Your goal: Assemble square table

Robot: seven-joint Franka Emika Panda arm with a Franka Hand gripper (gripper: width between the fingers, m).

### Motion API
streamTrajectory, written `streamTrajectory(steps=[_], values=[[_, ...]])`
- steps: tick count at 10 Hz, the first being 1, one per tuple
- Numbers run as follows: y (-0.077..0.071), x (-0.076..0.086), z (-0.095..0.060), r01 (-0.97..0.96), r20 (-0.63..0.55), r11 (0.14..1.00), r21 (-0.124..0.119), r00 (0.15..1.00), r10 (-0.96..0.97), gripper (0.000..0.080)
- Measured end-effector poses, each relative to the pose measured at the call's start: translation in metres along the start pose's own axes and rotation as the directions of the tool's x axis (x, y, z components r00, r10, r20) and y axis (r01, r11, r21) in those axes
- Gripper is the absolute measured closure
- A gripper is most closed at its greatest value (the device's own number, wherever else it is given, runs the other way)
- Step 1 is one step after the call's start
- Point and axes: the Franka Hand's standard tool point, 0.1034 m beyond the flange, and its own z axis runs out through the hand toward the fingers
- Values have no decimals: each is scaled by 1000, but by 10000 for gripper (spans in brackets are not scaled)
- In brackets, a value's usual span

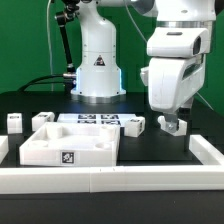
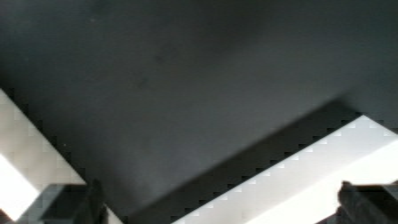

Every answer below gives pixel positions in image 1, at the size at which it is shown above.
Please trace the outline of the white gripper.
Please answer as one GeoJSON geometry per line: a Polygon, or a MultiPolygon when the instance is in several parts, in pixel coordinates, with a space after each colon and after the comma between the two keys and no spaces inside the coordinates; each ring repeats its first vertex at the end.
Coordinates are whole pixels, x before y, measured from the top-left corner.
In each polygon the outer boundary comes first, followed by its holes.
{"type": "Polygon", "coordinates": [[[177,115],[167,113],[176,112],[201,89],[205,79],[205,56],[188,59],[154,57],[140,70],[140,77],[148,87],[151,109],[165,113],[165,128],[175,132],[177,115]]]}

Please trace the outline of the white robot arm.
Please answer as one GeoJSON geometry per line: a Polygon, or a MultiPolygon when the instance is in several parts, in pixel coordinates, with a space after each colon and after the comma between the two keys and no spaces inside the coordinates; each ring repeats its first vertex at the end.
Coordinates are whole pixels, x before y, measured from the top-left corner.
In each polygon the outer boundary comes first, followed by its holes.
{"type": "Polygon", "coordinates": [[[178,118],[203,86],[206,54],[211,51],[215,0],[77,0],[78,9],[67,18],[78,18],[82,32],[82,63],[78,68],[76,98],[105,102],[124,91],[116,66],[116,28],[102,18],[99,6],[132,6],[157,19],[147,41],[149,65],[141,70],[148,87],[149,105],[160,112],[161,128],[173,135],[186,131],[178,118]]]}

